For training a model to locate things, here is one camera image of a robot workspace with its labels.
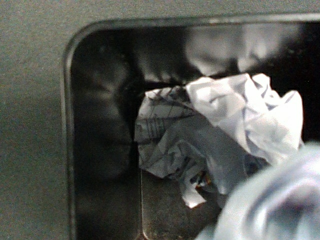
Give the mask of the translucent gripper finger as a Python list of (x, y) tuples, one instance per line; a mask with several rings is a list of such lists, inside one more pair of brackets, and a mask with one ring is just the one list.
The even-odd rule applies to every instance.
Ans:
[(215, 225), (197, 240), (318, 240), (320, 144), (308, 142), (287, 162), (238, 185)]

